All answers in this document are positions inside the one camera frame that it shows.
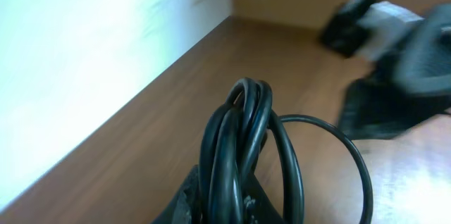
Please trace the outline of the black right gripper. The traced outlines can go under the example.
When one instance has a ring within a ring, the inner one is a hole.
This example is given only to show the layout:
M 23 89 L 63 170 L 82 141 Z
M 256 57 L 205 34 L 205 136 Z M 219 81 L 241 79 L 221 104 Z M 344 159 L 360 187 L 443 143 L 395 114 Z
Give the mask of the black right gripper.
M 439 4 L 374 70 L 348 85 L 337 127 L 351 140 L 393 139 L 450 107 L 450 5 Z

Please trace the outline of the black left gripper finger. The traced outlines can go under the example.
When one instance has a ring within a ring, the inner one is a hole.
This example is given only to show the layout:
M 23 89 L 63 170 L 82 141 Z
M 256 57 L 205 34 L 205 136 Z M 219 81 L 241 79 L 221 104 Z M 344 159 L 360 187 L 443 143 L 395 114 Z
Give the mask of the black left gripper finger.
M 231 192 L 214 188 L 209 198 L 201 198 L 200 173 L 193 166 L 167 207 L 153 220 L 166 223 L 261 223 L 285 221 L 266 196 L 254 174 L 244 187 L 231 185 Z

